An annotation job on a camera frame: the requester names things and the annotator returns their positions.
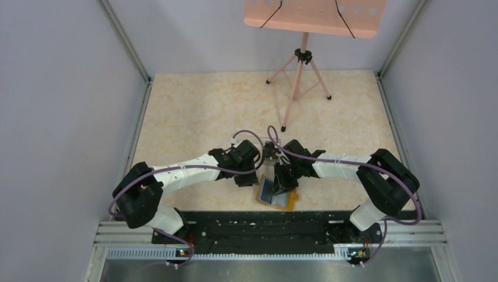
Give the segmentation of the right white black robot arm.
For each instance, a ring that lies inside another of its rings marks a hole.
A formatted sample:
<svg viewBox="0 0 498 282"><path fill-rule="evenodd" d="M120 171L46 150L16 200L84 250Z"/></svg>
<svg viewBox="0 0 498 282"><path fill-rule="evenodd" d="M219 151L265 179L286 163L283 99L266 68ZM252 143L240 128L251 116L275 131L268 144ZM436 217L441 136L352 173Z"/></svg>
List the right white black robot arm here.
<svg viewBox="0 0 498 282"><path fill-rule="evenodd" d="M344 226L348 240L360 242L382 219L396 221L408 202L413 202L416 210L412 225L420 222L422 212L415 197L419 180L390 151L378 149L367 156L336 155L325 150L310 153L295 139L279 149L290 166L290 176L280 182L286 189L295 188L295 181L301 177L343 179L363 185L368 199L352 212Z"/></svg>

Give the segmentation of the orange leather card holder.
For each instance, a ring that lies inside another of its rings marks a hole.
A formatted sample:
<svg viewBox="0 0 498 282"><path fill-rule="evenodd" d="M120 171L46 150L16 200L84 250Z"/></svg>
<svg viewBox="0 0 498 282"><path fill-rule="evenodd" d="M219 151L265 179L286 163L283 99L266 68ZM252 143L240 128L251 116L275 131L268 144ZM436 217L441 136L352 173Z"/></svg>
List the orange leather card holder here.
<svg viewBox="0 0 498 282"><path fill-rule="evenodd" d="M274 196L271 205L264 204L264 203L259 202L257 200L258 192L259 192L259 189L260 189L260 186L261 186L261 181L265 177L268 178L267 176L264 176L264 175L262 175L260 177L260 181L259 181L260 184L259 184L259 187L258 187L257 192L255 194L255 201L257 201L258 203L263 204L265 206L271 207L273 209L283 210L283 211L286 211L286 212L293 211L295 203L299 200L299 195L298 195L298 193L297 193L296 190L292 190L290 192Z"/></svg>

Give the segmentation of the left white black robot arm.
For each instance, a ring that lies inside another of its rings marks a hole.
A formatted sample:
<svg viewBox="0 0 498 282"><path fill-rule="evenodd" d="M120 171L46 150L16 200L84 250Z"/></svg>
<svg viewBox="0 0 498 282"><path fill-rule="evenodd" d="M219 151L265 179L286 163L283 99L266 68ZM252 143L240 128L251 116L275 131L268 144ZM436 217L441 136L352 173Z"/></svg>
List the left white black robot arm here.
<svg viewBox="0 0 498 282"><path fill-rule="evenodd" d="M215 148L186 162L168 166L135 164L112 193L118 216L127 227L148 226L166 232L175 243L188 236L186 220L174 207L161 207L168 194L201 182L233 178L237 186L253 184L256 177L255 159L261 156L249 140L228 149Z"/></svg>

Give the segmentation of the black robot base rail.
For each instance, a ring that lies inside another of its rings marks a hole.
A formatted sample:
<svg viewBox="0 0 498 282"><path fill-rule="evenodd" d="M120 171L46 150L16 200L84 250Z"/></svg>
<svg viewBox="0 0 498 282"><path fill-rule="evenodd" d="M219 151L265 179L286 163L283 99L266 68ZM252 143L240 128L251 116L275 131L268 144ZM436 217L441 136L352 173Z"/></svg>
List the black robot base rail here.
<svg viewBox="0 0 498 282"><path fill-rule="evenodd" d="M175 235L197 255L332 254L339 244L371 247L385 226L359 231L350 211L183 211L187 226Z"/></svg>

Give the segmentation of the clear plastic card box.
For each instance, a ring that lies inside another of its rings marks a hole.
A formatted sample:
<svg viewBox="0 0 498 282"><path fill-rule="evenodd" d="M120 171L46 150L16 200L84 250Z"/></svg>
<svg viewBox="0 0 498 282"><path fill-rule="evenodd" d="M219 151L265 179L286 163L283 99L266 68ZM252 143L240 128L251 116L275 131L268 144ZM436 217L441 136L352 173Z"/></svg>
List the clear plastic card box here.
<svg viewBox="0 0 498 282"><path fill-rule="evenodd" d="M249 132L241 132L232 135L230 143L234 146L241 143L243 140L248 140L258 149L258 155L254 159L255 165L260 164L261 160L263 160L263 165L265 166L272 166L279 162L281 152L279 148L270 141L269 137L259 136Z"/></svg>

